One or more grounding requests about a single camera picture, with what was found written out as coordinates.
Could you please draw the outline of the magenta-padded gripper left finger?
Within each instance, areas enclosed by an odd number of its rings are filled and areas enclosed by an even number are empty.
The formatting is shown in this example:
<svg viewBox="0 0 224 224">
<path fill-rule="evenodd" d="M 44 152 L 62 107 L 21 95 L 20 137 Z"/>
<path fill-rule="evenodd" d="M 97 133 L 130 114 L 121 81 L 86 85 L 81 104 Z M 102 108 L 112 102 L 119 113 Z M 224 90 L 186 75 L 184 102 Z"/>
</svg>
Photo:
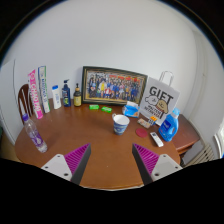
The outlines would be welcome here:
<svg viewBox="0 0 224 224">
<path fill-rule="evenodd" d="M 85 144 L 66 155 L 56 154 L 42 169 L 79 185 L 91 155 L 91 145 Z"/>
</svg>

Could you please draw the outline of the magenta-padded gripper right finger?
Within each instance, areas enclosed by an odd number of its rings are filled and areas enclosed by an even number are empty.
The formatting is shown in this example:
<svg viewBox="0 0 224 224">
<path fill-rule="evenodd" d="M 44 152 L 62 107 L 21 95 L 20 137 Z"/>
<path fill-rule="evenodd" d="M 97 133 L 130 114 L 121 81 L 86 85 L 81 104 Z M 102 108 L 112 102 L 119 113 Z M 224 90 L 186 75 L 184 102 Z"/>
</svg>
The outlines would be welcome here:
<svg viewBox="0 0 224 224">
<path fill-rule="evenodd" d="M 182 167 L 167 154 L 158 155 L 138 144 L 132 146 L 132 154 L 144 185 L 182 169 Z"/>
</svg>

